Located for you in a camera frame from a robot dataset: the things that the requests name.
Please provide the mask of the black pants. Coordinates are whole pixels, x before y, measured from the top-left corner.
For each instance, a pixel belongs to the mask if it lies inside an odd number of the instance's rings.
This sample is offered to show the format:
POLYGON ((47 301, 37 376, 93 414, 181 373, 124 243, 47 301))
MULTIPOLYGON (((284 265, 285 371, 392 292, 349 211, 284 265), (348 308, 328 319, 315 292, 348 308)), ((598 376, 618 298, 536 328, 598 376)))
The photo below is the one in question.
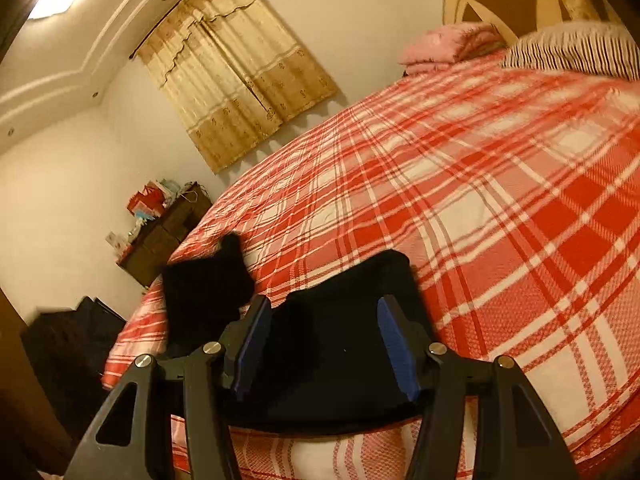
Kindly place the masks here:
MULTIPOLYGON (((218 339, 255 293, 234 233, 209 257, 166 266, 162 286, 170 358, 218 339)), ((224 396, 229 425, 323 437, 418 416, 424 402, 400 391, 378 329, 378 300, 385 295, 396 298, 409 320, 430 324, 410 260, 393 249, 290 292, 272 311, 247 393, 224 396)))

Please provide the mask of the black folded chair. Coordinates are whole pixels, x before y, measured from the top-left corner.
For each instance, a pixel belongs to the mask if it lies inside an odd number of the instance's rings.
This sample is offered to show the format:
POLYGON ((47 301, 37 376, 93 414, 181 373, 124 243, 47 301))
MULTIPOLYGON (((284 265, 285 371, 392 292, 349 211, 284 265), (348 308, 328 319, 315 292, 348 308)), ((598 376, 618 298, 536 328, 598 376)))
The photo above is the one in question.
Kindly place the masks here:
POLYGON ((126 321, 98 298, 73 310, 41 311, 21 334, 53 413, 79 442, 107 397, 104 366, 126 321))

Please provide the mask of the dark brown wooden desk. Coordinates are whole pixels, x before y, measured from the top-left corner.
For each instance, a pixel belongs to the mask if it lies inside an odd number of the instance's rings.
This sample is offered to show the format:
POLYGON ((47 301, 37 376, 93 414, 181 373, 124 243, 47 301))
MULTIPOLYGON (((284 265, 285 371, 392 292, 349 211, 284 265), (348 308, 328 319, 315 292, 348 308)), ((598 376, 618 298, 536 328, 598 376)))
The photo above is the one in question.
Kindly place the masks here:
POLYGON ((198 182, 189 183, 165 212, 142 226, 116 260, 117 266, 141 286, 149 288, 212 205, 205 188, 198 182))

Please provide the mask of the red gift bag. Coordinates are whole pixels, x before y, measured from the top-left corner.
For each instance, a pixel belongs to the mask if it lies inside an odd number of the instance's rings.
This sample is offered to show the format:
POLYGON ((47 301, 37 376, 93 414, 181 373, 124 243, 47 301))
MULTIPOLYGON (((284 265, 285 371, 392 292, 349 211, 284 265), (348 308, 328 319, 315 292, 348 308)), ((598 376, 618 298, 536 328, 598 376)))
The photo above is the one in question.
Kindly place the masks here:
POLYGON ((153 217, 161 216, 165 211, 165 194, 155 183, 149 182, 142 191, 131 196, 127 204, 130 214, 142 211, 153 217))

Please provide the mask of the red white plaid bedspread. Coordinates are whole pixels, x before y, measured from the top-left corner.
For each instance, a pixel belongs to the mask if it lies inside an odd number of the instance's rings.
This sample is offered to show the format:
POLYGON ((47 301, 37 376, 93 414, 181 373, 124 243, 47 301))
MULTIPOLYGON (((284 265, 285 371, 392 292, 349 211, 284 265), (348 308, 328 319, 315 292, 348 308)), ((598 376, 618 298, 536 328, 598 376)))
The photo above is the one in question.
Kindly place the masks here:
POLYGON ((280 304, 387 248, 445 344, 513 356, 585 479, 639 469, 639 87, 505 70, 405 77, 248 170, 175 251, 246 240, 280 304))

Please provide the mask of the beige patterned curtain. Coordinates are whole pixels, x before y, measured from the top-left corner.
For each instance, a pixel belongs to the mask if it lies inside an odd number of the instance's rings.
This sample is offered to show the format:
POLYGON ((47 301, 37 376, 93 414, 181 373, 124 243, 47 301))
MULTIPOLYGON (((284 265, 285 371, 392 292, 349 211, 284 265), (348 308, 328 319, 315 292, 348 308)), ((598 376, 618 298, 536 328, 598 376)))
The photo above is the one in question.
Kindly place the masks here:
POLYGON ((337 92, 264 0, 181 0, 137 56, 215 174, 337 92))

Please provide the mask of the pink folded blanket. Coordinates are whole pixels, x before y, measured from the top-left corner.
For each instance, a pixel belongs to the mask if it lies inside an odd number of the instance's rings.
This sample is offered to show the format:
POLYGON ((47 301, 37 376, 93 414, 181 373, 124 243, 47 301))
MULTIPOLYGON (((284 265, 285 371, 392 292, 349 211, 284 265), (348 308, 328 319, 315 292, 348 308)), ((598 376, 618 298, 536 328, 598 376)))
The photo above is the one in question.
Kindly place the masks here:
POLYGON ((493 24, 463 22, 444 25, 404 47, 398 63, 405 74, 443 72, 456 64, 503 49, 506 42, 493 24))

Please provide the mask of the striped pillow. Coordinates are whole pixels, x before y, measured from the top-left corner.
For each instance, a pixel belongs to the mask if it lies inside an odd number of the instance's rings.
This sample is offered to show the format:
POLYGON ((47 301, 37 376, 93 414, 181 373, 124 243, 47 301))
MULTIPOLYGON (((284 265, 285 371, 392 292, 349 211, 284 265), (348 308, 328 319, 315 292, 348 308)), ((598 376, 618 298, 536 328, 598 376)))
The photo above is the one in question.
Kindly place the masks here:
POLYGON ((639 47, 622 24, 563 22, 521 37, 506 51, 501 66, 635 81, 639 79, 639 47))

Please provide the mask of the white picture frame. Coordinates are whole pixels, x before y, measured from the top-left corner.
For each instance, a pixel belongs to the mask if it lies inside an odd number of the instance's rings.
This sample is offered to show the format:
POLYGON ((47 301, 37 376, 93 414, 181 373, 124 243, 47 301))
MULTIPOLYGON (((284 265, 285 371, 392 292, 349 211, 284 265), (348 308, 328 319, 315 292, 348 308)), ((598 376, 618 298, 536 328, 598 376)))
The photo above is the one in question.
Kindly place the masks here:
POLYGON ((105 237, 105 240, 107 241, 107 244, 109 244, 111 248, 114 249, 114 252, 116 252, 116 254, 121 255, 127 248, 126 238, 114 232, 109 232, 105 237))

